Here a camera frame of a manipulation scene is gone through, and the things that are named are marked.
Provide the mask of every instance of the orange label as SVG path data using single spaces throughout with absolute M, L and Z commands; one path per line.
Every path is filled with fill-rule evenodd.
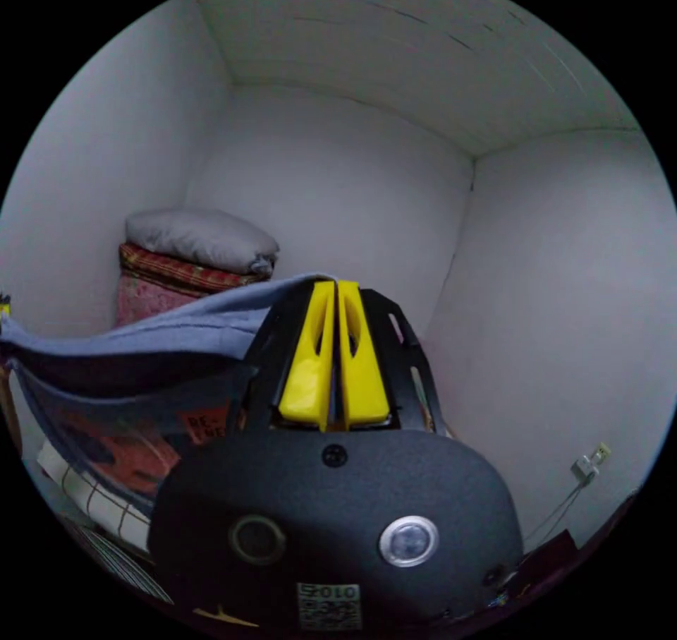
M 191 440 L 196 445 L 209 442 L 216 437 L 226 437 L 230 404 L 215 409 L 200 409 L 194 412 L 182 412 L 179 416 Z

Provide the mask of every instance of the yellow plastic part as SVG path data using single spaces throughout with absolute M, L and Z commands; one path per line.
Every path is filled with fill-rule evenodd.
M 389 406 L 358 283 L 338 282 L 338 335 L 341 352 L 343 415 L 352 425 L 382 423 Z M 355 355 L 350 350 L 350 337 Z
M 329 417 L 334 291 L 331 281 L 315 283 L 279 406 L 280 414 L 288 421 L 315 424 L 322 432 L 327 429 Z M 320 337 L 322 345 L 318 353 Z

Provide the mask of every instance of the wire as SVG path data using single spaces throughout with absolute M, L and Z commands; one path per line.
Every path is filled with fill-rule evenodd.
M 524 537 L 524 541 L 529 541 L 542 527 L 545 527 L 548 521 L 556 515 L 556 513 L 567 503 L 567 501 L 569 501 L 572 498 L 572 496 L 577 495 L 577 493 L 580 492 L 582 489 L 583 487 L 581 485 L 576 485 L 574 489 L 572 489 L 572 491 L 569 492 L 564 501 L 558 504 L 555 507 L 555 510 L 545 520 L 539 523 L 538 527 L 533 529 L 526 537 Z
M 555 521 L 555 524 L 548 530 L 548 533 L 543 537 L 543 539 L 541 539 L 536 548 L 538 548 L 547 541 L 548 537 L 555 531 L 555 528 L 562 522 L 562 519 L 567 514 L 568 510 L 574 505 L 574 502 L 578 499 L 578 496 L 582 491 L 583 487 L 579 487 L 576 494 L 572 496 L 571 501 L 567 504 L 567 507 L 562 511 L 562 515 Z

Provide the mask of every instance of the screw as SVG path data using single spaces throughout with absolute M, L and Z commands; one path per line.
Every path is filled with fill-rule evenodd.
M 348 461 L 348 453 L 341 445 L 327 445 L 322 450 L 322 461 L 325 466 L 337 469 Z

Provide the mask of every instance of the gray pillow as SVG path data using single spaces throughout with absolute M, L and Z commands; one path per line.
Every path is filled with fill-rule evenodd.
M 241 274 L 272 274 L 280 249 L 265 231 L 220 210 L 137 212 L 126 231 L 128 242 L 149 252 Z

